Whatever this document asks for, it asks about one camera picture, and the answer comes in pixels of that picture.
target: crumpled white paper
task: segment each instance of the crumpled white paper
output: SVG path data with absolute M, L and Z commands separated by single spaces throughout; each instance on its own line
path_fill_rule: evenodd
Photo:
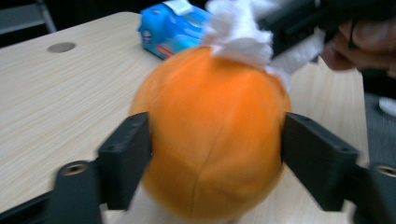
M 213 17 L 205 27 L 202 45 L 210 46 L 214 56 L 246 63 L 277 76 L 288 90 L 293 72 L 322 51 L 324 34 L 316 32 L 272 60 L 273 34 L 259 30 L 256 20 L 287 7 L 291 1 L 211 0 L 206 3 L 206 10 Z

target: orange ball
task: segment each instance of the orange ball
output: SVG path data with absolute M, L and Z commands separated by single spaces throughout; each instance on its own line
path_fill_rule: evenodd
M 148 111 L 152 160 L 143 184 L 186 219 L 241 216 L 276 186 L 289 96 L 243 63 L 187 49 L 160 65 L 129 114 Z

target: gray carpet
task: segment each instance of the gray carpet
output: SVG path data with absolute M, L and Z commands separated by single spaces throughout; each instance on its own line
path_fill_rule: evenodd
M 396 167 L 396 118 L 379 108 L 379 96 L 365 93 L 364 98 L 370 162 Z

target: blue package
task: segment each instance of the blue package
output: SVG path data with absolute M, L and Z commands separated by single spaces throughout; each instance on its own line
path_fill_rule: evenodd
M 138 29 L 142 46 L 162 59 L 198 46 L 209 16 L 208 12 L 194 6 L 182 15 L 165 3 L 146 8 L 141 12 Z

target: light wood tabletop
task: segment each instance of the light wood tabletop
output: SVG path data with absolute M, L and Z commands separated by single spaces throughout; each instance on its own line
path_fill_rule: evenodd
M 141 48 L 139 22 L 138 14 L 119 13 L 0 49 L 0 212 L 49 191 L 64 164 L 93 160 L 125 119 L 136 89 L 162 62 Z M 59 43 L 71 44 L 49 49 Z M 356 71 L 334 73 L 322 62 L 308 64 L 293 77 L 290 97 L 295 113 L 367 156 Z M 142 188 L 130 211 L 105 215 L 109 223 L 189 223 Z M 320 211 L 287 170 L 267 200 L 234 223 L 348 223 L 349 216 Z

